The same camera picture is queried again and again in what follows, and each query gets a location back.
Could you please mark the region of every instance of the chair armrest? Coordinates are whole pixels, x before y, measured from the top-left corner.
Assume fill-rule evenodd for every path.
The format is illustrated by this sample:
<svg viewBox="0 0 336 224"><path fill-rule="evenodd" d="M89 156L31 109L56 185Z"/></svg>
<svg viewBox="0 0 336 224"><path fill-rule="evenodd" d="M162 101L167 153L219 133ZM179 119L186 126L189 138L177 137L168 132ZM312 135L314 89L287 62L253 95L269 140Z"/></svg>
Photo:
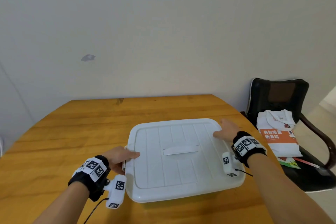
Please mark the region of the chair armrest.
<svg viewBox="0 0 336 224"><path fill-rule="evenodd" d="M331 169L336 164L336 147L334 142L321 130L315 127L307 118L301 113L300 120L303 124L305 124L311 131L320 137L328 147L329 150L329 159L328 162L325 164L325 168Z"/></svg>

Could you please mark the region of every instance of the wood grain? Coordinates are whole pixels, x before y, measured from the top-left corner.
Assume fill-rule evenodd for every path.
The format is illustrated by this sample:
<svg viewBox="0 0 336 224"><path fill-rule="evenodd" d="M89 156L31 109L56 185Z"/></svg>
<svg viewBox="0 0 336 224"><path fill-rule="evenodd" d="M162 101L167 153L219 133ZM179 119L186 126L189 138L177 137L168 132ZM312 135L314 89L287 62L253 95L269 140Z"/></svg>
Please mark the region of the wood grain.
<svg viewBox="0 0 336 224"><path fill-rule="evenodd" d="M76 100L35 124L0 159L2 223L32 223L67 187L84 160L127 145L140 123L228 118L251 133L276 161L267 143L236 109L213 95ZM78 223L96 202L87 201ZM90 223L272 223L252 177L242 186L170 201L139 204L125 196L118 210L99 206Z"/></svg>

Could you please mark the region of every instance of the chair backrest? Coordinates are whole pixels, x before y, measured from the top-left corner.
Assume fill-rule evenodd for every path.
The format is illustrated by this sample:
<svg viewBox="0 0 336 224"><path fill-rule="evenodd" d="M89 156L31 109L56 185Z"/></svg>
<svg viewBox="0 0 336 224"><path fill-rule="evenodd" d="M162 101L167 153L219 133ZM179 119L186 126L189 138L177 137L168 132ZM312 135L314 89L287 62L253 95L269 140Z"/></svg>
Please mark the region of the chair backrest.
<svg viewBox="0 0 336 224"><path fill-rule="evenodd" d="M286 109L292 112L293 120L297 123L308 88L309 83L302 79L268 81L254 78L251 82L246 117L256 126L259 112Z"/></svg>

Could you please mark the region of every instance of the white plastic storage box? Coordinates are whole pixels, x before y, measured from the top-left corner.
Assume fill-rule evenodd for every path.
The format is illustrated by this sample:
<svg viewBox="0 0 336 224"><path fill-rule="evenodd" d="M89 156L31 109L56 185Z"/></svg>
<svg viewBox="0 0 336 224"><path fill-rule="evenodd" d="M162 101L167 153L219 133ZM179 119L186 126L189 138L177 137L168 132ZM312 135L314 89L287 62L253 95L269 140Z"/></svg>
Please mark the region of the white plastic storage box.
<svg viewBox="0 0 336 224"><path fill-rule="evenodd" d="M125 164L126 191L145 203L200 195L244 182L245 174L231 177L223 171L222 154L231 148L212 133L220 130L212 119L170 120L136 125L128 149L140 157ZM245 170L241 163L237 168Z"/></svg>

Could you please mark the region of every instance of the floor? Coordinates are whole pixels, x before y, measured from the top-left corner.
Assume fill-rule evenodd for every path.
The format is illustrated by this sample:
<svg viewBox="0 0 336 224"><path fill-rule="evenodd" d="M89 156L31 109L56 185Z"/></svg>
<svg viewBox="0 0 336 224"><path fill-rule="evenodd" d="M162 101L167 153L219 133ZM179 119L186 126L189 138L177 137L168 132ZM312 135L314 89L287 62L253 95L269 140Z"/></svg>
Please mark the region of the floor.
<svg viewBox="0 0 336 224"><path fill-rule="evenodd" d="M336 144L336 116L326 111L321 106L316 107L307 119L313 123L318 129L329 136ZM294 129L295 136L299 144L312 153L323 163L329 158L329 151L325 143L304 124L299 122ZM308 193L329 216L336 222L336 189L330 191L322 191L317 193Z"/></svg>

